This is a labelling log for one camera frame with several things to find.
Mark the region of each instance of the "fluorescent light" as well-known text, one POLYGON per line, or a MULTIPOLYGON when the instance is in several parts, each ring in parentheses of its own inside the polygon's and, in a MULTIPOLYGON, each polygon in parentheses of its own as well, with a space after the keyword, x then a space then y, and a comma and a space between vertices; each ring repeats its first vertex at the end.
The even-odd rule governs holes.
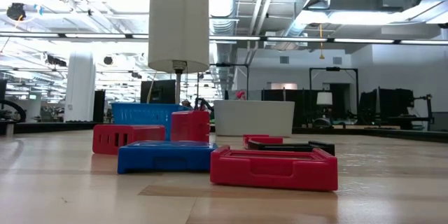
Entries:
POLYGON ((393 14, 378 11, 335 11, 329 23, 339 25, 386 25, 395 21, 393 14))
POLYGON ((50 33, 1 32, 0 36, 57 38, 59 35, 50 33))
POLYGON ((65 36, 81 39, 126 39, 124 34, 65 34, 65 36))
POLYGON ((149 35, 147 34, 138 34, 138 35, 132 35, 134 39, 149 39, 149 35))
POLYGON ((259 41, 259 36, 210 36, 211 40, 229 40, 229 41, 259 41))
POLYGON ((448 46, 448 41, 432 41, 432 40, 402 40, 403 45, 432 45, 432 46, 448 46))
POLYGON ((7 95, 28 95, 28 92, 20 92, 20 91, 6 91, 7 95))
POLYGON ((47 72, 47 71, 53 71, 52 69, 11 69, 12 71, 33 71, 33 72, 47 72))
POLYGON ((267 37, 267 40, 276 42, 327 42, 326 38, 308 38, 308 37, 298 37, 298 38, 267 37))
POLYGON ((336 43, 393 43, 393 39, 335 38, 336 43))

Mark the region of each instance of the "red plastic crate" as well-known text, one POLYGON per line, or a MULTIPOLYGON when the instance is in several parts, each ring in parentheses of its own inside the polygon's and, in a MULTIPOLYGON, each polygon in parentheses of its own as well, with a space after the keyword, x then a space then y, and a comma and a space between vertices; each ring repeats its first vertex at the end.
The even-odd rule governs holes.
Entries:
POLYGON ((121 146, 141 140, 165 140, 162 125, 96 125, 93 128, 93 152, 96 154, 118 155, 121 146))
POLYGON ((256 141, 262 144, 282 144, 283 137, 269 136, 269 135, 244 135, 243 136, 243 146, 245 149, 248 148, 247 143, 249 140, 256 141))
POLYGON ((211 153, 210 181, 232 186, 337 190, 337 158, 321 149, 299 153, 221 146, 211 153))
POLYGON ((210 114, 207 111, 181 111, 171 115, 171 141, 209 142, 210 114))

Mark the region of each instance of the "white column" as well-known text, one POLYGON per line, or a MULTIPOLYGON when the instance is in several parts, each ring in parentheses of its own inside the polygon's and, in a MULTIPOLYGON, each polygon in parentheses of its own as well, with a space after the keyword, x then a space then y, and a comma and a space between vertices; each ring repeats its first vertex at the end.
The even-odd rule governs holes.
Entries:
POLYGON ((64 122, 91 121, 95 98, 95 59, 92 51, 75 49, 70 54, 64 122))
POLYGON ((35 123, 33 118, 41 115, 41 94, 30 92, 26 102, 27 107, 23 109, 27 110, 27 123, 35 123))

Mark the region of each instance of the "black monitor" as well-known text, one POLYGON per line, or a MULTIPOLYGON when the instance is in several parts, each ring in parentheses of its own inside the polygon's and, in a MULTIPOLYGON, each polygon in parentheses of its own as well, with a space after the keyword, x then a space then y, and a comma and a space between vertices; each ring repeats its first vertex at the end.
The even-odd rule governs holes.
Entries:
MULTIPOLYGON (((148 93, 152 81, 142 81, 140 90, 140 103, 147 103, 148 93)), ((156 80, 149 103, 152 104, 175 104, 176 103, 176 80, 156 80)))

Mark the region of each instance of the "wooden table surface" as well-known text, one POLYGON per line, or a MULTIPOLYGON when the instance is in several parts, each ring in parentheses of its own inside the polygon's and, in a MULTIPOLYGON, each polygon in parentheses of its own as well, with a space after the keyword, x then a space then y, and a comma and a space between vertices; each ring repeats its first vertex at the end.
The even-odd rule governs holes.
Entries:
MULTIPOLYGON (((297 135, 336 144, 337 192, 211 185, 204 173, 116 174, 92 131, 0 139, 0 223, 448 223, 448 145, 297 135)), ((241 138, 217 137, 242 147, 241 138)))

